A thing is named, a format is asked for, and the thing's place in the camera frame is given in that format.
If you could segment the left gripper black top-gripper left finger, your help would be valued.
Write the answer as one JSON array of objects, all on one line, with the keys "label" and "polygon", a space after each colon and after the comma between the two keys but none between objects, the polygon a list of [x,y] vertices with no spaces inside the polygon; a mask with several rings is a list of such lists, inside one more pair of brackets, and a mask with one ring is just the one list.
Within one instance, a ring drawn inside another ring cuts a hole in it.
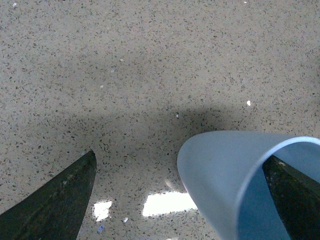
[{"label": "left gripper black top-gripper left finger", "polygon": [[90,150],[0,215],[2,240],[75,240],[92,195],[97,159]]}]

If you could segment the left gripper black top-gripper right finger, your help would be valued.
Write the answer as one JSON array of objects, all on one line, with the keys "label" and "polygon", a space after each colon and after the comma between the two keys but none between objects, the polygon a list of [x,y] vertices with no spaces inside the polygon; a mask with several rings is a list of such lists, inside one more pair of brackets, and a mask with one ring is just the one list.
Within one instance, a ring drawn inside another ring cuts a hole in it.
[{"label": "left gripper black top-gripper right finger", "polygon": [[292,240],[320,238],[320,183],[278,157],[262,165],[277,213]]}]

